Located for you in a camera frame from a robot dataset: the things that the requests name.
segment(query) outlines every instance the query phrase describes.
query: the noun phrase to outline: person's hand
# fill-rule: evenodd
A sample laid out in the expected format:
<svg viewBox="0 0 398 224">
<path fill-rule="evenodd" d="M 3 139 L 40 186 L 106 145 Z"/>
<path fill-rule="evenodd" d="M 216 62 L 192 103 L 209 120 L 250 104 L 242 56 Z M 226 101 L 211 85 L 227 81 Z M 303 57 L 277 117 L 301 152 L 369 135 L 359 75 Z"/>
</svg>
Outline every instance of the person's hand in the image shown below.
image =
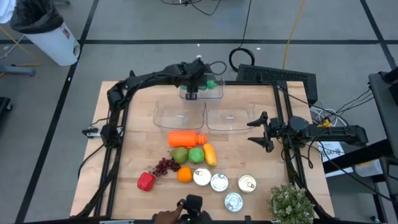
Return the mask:
<svg viewBox="0 0 398 224">
<path fill-rule="evenodd" d="M 175 211 L 159 212 L 155 217 L 154 224 L 176 224 L 178 218 L 180 218 L 183 206 L 179 205 Z"/>
</svg>

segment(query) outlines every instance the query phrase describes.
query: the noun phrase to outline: yellow cable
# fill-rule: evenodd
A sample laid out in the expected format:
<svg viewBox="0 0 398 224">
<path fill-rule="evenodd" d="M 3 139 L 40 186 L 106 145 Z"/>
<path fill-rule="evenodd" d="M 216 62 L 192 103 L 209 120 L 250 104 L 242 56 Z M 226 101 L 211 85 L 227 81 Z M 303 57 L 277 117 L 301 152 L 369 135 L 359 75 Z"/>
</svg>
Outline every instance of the yellow cable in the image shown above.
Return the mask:
<svg viewBox="0 0 398 224">
<path fill-rule="evenodd" d="M 300 17 L 301 17 L 301 15 L 302 15 L 302 13 L 303 13 L 304 5 L 305 5 L 305 0 L 302 0 L 301 6 L 300 6 L 300 10 L 299 10 L 299 12 L 298 12 L 296 21 L 294 22 L 293 29 L 292 29 L 292 31 L 291 31 L 291 33 L 290 33 L 289 39 L 287 40 L 287 44 L 286 44 L 286 48 L 285 48 L 285 56 L 284 56 L 284 65 L 283 65 L 283 67 L 282 67 L 282 69 L 284 69 L 284 70 L 285 70 L 285 64 L 286 64 L 287 54 L 288 54 L 288 52 L 289 52 L 289 44 L 290 44 L 290 41 L 292 40 L 294 30 L 296 29 L 296 26 L 297 26 L 297 24 L 299 23 Z"/>
<path fill-rule="evenodd" d="M 20 49 L 24 50 L 30 57 L 33 58 L 33 60 L 35 61 L 35 63 L 31 63 L 31 64 L 22 64 L 22 65 L 17 65 L 17 66 L 39 66 L 40 63 L 38 62 L 38 60 L 36 59 L 35 56 L 33 56 L 28 50 L 26 50 L 21 44 L 19 44 L 14 38 L 11 37 L 11 35 L 2 27 L 0 26 L 0 29 L 4 32 L 4 34 L 6 34 Z"/>
</svg>

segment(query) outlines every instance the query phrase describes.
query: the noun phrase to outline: red pepper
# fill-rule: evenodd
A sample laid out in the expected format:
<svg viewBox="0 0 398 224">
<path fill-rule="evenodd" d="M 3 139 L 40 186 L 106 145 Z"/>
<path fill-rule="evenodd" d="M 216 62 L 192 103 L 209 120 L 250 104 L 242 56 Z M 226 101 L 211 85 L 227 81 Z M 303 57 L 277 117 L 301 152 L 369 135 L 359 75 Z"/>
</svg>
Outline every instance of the red pepper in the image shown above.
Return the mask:
<svg viewBox="0 0 398 224">
<path fill-rule="evenodd" d="M 150 191 L 154 184 L 155 176 L 148 172 L 143 172 L 138 179 L 137 187 L 141 190 Z"/>
</svg>

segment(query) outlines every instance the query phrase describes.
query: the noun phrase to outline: wooden table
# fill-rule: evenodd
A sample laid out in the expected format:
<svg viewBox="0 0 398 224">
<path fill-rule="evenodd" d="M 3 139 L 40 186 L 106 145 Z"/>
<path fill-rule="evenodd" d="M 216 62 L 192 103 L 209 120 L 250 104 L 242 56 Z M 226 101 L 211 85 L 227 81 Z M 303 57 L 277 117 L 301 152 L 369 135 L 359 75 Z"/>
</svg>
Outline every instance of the wooden table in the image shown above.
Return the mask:
<svg viewBox="0 0 398 224">
<path fill-rule="evenodd" d="M 105 118 L 108 112 L 106 91 L 115 82 L 103 82 L 93 121 Z M 302 82 L 288 82 L 289 93 L 306 101 Z M 214 220 L 243 220 L 250 215 L 253 220 L 271 220 L 267 201 L 270 199 L 270 189 L 275 185 L 288 183 L 285 162 L 280 158 L 282 145 L 274 140 L 275 149 L 266 153 L 261 146 L 247 140 L 249 136 L 262 136 L 262 128 L 254 128 L 244 134 L 208 134 L 208 142 L 216 150 L 218 165 L 210 169 L 228 176 L 229 186 L 225 192 L 215 192 L 211 187 L 197 186 L 194 182 L 182 184 L 177 181 L 176 173 L 169 172 L 156 180 L 150 192 L 137 188 L 137 180 L 142 172 L 151 170 L 162 157 L 169 157 L 170 148 L 167 135 L 154 125 L 155 102 L 158 98 L 178 100 L 177 89 L 174 86 L 154 86 L 139 90 L 130 104 L 117 189 L 113 205 L 113 219 L 151 219 L 152 215 L 162 210 L 175 209 L 176 203 L 188 194 L 203 197 L 203 210 L 206 210 Z M 223 102 L 253 102 L 256 104 L 256 119 L 262 111 L 267 111 L 270 118 L 277 117 L 274 93 L 271 86 L 238 86 L 229 85 L 223 97 Z M 308 105 L 290 98 L 293 114 L 311 121 Z M 284 103 L 284 118 L 287 120 Z M 206 125 L 203 132 L 208 132 Z M 89 139 L 86 154 L 88 156 L 102 144 L 100 138 Z M 71 215 L 77 214 L 90 200 L 98 188 L 101 169 L 104 161 L 102 150 L 90 159 L 81 170 Z M 311 152 L 314 168 L 308 167 L 303 161 L 307 185 L 320 205 L 330 215 L 334 215 L 330 194 L 323 172 L 322 161 L 316 150 Z M 192 165 L 191 168 L 207 167 L 204 164 Z M 243 174 L 251 174 L 257 181 L 255 191 L 245 194 L 238 188 L 238 178 Z M 231 213 L 224 206 L 224 197 L 229 192 L 239 192 L 244 200 L 243 209 Z M 104 194 L 102 213 L 104 214 L 108 193 Z"/>
</svg>

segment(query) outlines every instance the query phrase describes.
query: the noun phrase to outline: can lid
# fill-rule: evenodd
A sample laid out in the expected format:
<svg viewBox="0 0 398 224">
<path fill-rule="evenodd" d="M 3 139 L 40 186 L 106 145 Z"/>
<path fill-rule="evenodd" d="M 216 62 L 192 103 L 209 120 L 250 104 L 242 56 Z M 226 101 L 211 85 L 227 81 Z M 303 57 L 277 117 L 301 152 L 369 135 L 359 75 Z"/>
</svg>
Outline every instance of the can lid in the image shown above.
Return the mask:
<svg viewBox="0 0 398 224">
<path fill-rule="evenodd" d="M 193 173 L 193 181 L 199 186 L 205 186 L 210 183 L 211 173 L 206 168 L 198 168 Z"/>
<path fill-rule="evenodd" d="M 231 212 L 238 212 L 243 207 L 243 199 L 238 193 L 229 193 L 224 200 L 226 209 Z"/>
<path fill-rule="evenodd" d="M 228 187 L 228 178 L 224 174 L 215 174 L 210 181 L 211 188 L 217 192 L 222 192 Z"/>
<path fill-rule="evenodd" d="M 252 192 L 256 188 L 257 184 L 254 177 L 250 175 L 243 175 L 241 178 L 239 178 L 238 185 L 243 192 L 248 193 Z"/>
</svg>

